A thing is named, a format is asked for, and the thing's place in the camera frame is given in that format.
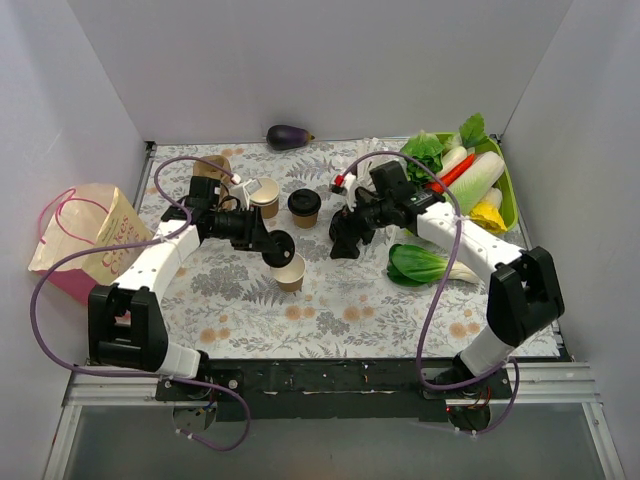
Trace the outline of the stack of paper cups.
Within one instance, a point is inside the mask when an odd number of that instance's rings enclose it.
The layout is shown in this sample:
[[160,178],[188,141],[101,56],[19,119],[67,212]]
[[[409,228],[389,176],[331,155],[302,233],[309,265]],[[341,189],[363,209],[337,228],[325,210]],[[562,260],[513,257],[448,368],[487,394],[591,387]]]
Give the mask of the stack of paper cups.
[[267,220],[275,217],[279,211],[280,188],[271,178],[258,178],[259,187],[250,195],[250,204],[257,207],[262,218]]

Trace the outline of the stack of black lids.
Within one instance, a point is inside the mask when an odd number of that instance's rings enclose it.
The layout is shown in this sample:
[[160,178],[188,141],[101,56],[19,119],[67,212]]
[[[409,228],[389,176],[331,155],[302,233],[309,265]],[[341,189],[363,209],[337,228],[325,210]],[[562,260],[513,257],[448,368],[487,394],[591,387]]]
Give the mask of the stack of black lids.
[[341,209],[332,216],[329,227],[329,237],[332,242],[337,236],[350,236],[348,230],[349,214],[348,209]]

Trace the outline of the brown paper cup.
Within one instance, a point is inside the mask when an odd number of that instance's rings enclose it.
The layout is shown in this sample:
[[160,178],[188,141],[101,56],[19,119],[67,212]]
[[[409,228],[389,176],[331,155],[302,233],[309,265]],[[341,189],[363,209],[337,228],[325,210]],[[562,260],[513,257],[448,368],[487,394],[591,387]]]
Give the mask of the brown paper cup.
[[280,268],[271,268],[271,275],[278,287],[288,293],[299,291],[302,287],[306,264],[304,258],[296,253],[291,262]]
[[318,221],[318,211],[290,210],[294,225],[301,229],[313,228]]

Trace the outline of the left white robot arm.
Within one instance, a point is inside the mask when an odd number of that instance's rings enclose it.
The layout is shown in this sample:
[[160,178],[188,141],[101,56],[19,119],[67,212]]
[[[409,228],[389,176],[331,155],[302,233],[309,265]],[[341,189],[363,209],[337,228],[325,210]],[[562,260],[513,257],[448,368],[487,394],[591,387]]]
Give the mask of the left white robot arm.
[[205,398],[213,377],[200,367],[200,352],[170,341],[161,300],[182,263],[209,238],[227,240],[239,251],[259,252],[270,267],[287,266],[294,257],[294,241],[284,231],[268,231],[260,211],[276,198],[277,186],[267,178],[234,177],[223,186],[217,179],[192,177],[183,203],[163,214],[154,245],[110,285],[91,290],[91,360],[178,377],[178,387],[188,398]]

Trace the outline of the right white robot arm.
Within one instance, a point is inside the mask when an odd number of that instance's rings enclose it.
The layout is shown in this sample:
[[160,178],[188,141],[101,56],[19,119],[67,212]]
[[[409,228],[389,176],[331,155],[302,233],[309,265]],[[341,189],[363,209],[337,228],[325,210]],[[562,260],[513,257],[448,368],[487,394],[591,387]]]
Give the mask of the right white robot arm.
[[354,165],[331,181],[331,191],[345,199],[331,220],[331,256],[355,259],[359,244],[395,225],[448,249],[451,262],[470,268],[488,289],[487,325],[450,369],[423,385],[475,397],[515,349],[564,314],[553,258],[541,247],[524,250],[474,224],[449,190],[417,189],[399,162],[402,154],[391,157],[371,170],[374,191],[360,186]]

